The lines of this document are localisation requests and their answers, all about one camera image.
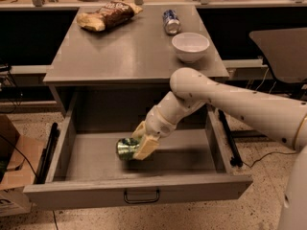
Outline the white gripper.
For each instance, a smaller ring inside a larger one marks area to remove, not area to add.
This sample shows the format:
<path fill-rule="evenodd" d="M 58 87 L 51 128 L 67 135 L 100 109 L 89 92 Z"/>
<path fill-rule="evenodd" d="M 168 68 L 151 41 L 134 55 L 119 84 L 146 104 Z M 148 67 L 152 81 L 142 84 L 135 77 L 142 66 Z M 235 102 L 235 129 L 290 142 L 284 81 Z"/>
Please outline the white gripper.
<path fill-rule="evenodd" d="M 155 105 L 148 112 L 145 122 L 142 121 L 132 133 L 131 137 L 133 139 L 141 139 L 139 148 L 134 153 L 133 158 L 136 160 L 144 160 L 150 156 L 159 146 L 158 139 L 155 137 L 167 137 L 176 129 L 176 127 L 176 125 L 171 124 L 162 116 Z"/>

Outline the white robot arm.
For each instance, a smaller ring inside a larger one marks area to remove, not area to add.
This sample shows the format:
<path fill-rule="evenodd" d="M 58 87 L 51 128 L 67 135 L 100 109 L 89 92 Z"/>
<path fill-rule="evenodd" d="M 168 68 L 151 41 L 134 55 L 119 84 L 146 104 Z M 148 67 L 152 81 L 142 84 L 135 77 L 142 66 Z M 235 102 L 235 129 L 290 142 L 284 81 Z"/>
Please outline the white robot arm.
<path fill-rule="evenodd" d="M 277 230 L 307 230 L 307 103 L 218 83 L 193 68 L 176 70 L 170 88 L 132 134 L 140 142 L 133 157 L 148 157 L 181 119 L 211 104 L 298 153 Z"/>

